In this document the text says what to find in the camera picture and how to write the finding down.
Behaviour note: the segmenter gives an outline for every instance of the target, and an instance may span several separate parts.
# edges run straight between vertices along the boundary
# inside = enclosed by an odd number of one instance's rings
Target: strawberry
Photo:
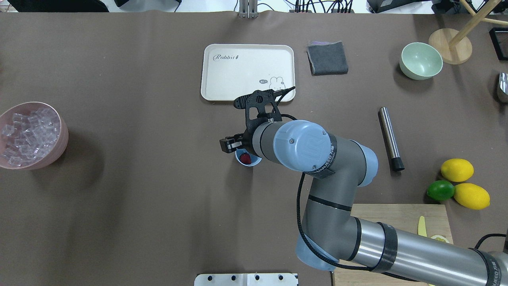
[[[242,155],[240,155],[240,162],[244,163],[245,165],[252,164],[250,155],[248,153],[243,153]]]

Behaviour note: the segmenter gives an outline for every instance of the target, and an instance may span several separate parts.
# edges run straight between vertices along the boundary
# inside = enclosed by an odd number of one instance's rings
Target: lemon
[[[439,240],[439,241],[443,241],[443,242],[446,242],[446,243],[450,243],[450,241],[446,237],[444,237],[442,235],[433,235],[430,238],[431,239],[435,239],[435,240]]]
[[[447,160],[441,165],[441,174],[452,182],[464,182],[471,178],[474,168],[469,161],[459,158]]]
[[[459,204],[473,210],[481,210],[490,205],[489,193],[484,188],[472,183],[462,183],[455,186],[453,198]]]

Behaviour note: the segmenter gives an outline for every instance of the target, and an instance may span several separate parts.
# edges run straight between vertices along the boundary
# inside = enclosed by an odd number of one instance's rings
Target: small blue bowl
[[[242,163],[242,162],[240,161],[240,156],[241,156],[243,153],[247,153],[247,154],[249,154],[249,156],[250,156],[250,160],[251,160],[251,162],[252,162],[251,164],[248,164],[248,165],[247,165],[247,164],[244,164],[244,163]],[[247,152],[247,150],[245,150],[245,149],[237,149],[237,150],[235,151],[235,158],[236,158],[236,160],[237,160],[238,162],[240,162],[240,164],[242,164],[242,165],[244,165],[244,166],[247,166],[247,167],[252,167],[252,166],[255,166],[255,165],[259,164],[259,162],[261,162],[261,158],[260,158],[260,157],[258,157],[258,156],[256,156],[256,155],[253,155],[253,154],[251,154],[251,153],[249,153],[249,152]]]

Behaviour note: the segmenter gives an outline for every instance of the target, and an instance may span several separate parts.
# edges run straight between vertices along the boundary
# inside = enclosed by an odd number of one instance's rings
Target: round wooden base
[[[459,65],[465,63],[473,53],[471,41],[464,37],[457,45],[450,48],[448,43],[458,34],[459,31],[444,28],[439,29],[430,35],[429,45],[433,46],[443,58],[443,62],[451,65]]]

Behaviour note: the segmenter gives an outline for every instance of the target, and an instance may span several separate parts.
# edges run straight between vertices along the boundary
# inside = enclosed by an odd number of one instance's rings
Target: stainless steel rod
[[[392,122],[390,121],[390,115],[388,114],[388,108],[381,107],[379,110],[381,117],[381,123],[383,125],[383,132],[385,133],[386,143],[388,150],[390,151],[390,157],[392,159],[392,170],[402,171],[404,170],[404,164],[400,158],[399,149],[397,147],[397,141],[393,133]]]

